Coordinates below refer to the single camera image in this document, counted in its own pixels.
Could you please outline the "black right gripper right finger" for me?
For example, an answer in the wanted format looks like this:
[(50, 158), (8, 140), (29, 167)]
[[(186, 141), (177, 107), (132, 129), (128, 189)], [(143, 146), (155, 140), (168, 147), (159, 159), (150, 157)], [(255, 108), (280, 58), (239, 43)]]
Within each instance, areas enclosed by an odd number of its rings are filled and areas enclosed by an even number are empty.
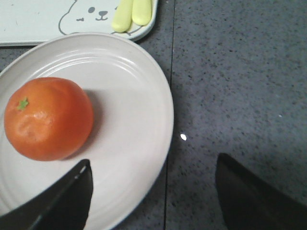
[(215, 183), (229, 230), (305, 230), (307, 207), (281, 193), (237, 162), (220, 153)]

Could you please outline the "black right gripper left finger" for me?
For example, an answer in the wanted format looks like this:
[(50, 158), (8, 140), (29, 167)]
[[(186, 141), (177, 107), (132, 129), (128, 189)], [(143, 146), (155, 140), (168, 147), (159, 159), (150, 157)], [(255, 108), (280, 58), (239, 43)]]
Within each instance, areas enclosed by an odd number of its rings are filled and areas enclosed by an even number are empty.
[(83, 159), (52, 186), (1, 216), (2, 230), (82, 230), (93, 195), (90, 161)]

